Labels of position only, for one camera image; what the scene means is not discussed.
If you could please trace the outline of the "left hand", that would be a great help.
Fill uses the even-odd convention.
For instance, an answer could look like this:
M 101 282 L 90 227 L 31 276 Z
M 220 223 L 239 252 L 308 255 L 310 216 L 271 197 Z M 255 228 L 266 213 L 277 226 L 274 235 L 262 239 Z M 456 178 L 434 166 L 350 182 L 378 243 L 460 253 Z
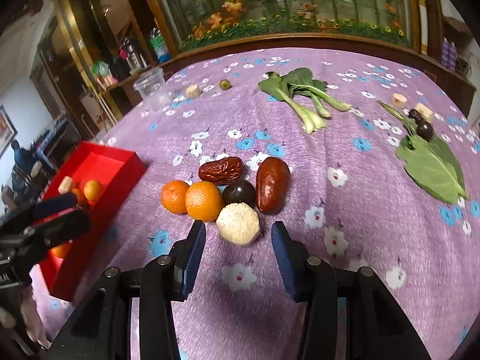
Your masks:
M 18 318 L 22 319 L 26 333 L 32 342 L 38 343 L 47 350 L 51 347 L 38 314 L 37 303 L 33 298 L 32 285 L 1 290 L 1 326 L 14 328 Z

